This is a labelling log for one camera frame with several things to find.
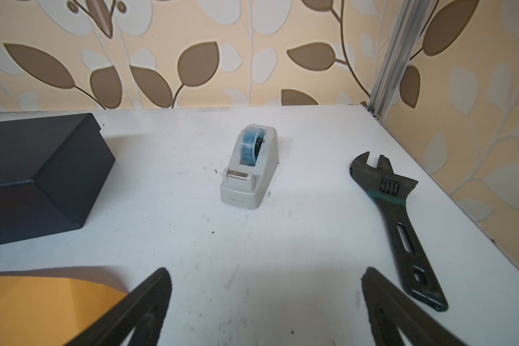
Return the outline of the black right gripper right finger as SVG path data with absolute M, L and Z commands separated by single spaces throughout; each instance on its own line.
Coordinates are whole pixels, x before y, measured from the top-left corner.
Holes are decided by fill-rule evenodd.
M 362 277 L 363 296 L 376 345 L 463 345 L 376 268 Z

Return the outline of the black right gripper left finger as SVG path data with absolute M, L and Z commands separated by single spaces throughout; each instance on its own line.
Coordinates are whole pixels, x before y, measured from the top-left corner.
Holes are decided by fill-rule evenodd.
M 172 280 L 159 268 L 68 345 L 156 345 L 172 295 Z

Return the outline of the dark navy gift box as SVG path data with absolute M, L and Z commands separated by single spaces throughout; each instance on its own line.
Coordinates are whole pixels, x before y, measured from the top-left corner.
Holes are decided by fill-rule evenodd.
M 0 245 L 82 228 L 114 163 L 91 113 L 0 122 Z

